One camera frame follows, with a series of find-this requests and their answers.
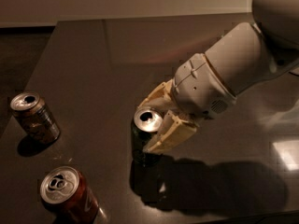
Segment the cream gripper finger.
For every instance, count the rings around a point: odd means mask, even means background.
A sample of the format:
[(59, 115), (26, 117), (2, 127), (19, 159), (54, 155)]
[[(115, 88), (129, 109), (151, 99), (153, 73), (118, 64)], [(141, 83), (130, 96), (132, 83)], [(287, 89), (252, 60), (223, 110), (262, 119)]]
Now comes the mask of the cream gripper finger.
[(166, 113), (168, 111), (178, 112), (178, 106), (172, 96), (173, 80), (170, 79), (167, 82), (159, 84), (137, 107), (149, 108), (160, 113)]
[(143, 147), (149, 154), (163, 154), (183, 143), (197, 132), (197, 125), (169, 110), (164, 116), (158, 132)]

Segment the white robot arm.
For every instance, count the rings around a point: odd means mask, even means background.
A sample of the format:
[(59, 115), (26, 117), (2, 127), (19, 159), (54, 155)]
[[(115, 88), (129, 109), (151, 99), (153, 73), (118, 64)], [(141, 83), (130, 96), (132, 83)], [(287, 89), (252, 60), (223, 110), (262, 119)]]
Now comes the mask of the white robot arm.
[(162, 154), (194, 135), (251, 86), (298, 66), (299, 0), (252, 0), (254, 22), (239, 23), (138, 106), (134, 122), (153, 136), (143, 146)]

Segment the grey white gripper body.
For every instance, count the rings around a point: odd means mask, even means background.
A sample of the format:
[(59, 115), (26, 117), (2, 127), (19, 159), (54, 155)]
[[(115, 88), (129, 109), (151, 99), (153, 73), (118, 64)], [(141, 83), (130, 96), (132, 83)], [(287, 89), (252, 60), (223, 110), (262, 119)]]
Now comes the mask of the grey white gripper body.
[(204, 54), (195, 53), (173, 77), (172, 95), (177, 106), (197, 119), (215, 119), (236, 102)]

